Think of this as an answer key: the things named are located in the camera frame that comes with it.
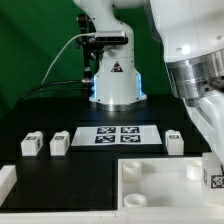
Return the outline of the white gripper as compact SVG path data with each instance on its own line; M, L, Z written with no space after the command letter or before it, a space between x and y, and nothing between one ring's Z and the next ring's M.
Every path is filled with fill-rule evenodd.
M185 104L185 108L211 150L224 164L224 93L211 91L196 99L192 107Z

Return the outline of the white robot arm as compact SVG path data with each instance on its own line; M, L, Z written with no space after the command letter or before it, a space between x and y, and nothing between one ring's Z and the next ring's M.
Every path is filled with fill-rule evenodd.
M93 22L101 45L90 101L123 110L146 99L134 65L134 33L115 8L143 7L164 48L172 92L224 162L224 0L73 0Z

